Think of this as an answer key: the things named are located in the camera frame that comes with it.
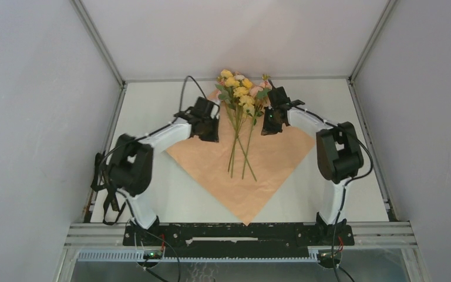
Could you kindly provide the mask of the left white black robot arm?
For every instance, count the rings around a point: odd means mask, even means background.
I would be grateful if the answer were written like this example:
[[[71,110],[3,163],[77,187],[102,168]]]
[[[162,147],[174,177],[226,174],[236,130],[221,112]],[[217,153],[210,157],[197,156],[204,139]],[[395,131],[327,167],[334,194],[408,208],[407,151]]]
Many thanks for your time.
[[[129,208],[132,223],[139,226],[139,240],[146,245],[156,243],[160,237],[155,225],[159,218],[143,197],[152,180],[155,155],[195,136],[217,143],[219,121],[220,101],[199,97],[193,106],[177,112],[171,122],[151,133],[141,137],[120,135],[115,148],[103,155],[97,165],[102,188],[107,191],[103,212],[107,213],[112,202],[122,196],[122,206]]]

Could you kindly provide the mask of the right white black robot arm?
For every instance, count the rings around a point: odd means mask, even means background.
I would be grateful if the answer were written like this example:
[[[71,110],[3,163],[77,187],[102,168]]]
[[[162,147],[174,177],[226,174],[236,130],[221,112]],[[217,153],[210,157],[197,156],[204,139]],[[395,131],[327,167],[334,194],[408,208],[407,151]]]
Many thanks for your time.
[[[305,103],[291,100],[283,87],[270,89],[267,97],[270,105],[265,108],[262,135],[281,133],[284,126],[315,135],[318,169],[327,181],[315,231],[319,242],[332,244],[346,225],[346,193],[352,182],[361,179],[358,172],[364,166],[363,154],[369,151],[351,122],[335,124],[304,109]]]

